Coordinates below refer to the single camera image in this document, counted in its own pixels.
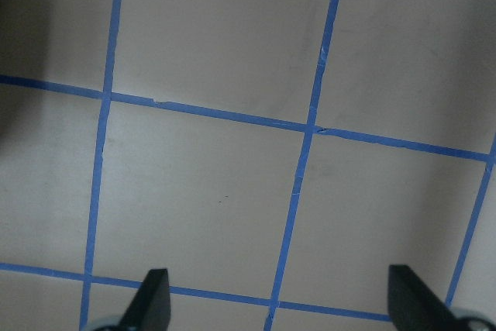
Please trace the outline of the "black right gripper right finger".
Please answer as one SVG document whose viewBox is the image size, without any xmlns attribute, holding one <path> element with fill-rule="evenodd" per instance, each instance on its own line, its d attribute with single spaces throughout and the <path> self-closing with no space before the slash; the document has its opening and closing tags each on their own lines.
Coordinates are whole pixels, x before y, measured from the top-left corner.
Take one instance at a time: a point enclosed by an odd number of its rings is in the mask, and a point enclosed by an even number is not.
<svg viewBox="0 0 496 331">
<path fill-rule="evenodd" d="M 396 330 L 465 330 L 443 302 L 407 265 L 388 268 L 387 313 Z"/>
</svg>

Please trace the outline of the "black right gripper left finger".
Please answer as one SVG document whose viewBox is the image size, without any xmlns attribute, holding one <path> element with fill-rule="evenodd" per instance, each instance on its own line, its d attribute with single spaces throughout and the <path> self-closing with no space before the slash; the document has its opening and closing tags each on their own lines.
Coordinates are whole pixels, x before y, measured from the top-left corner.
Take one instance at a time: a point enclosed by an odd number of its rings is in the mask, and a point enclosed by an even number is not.
<svg viewBox="0 0 496 331">
<path fill-rule="evenodd" d="M 171 321 L 168 271 L 151 269 L 117 324 L 117 330 L 166 331 Z"/>
</svg>

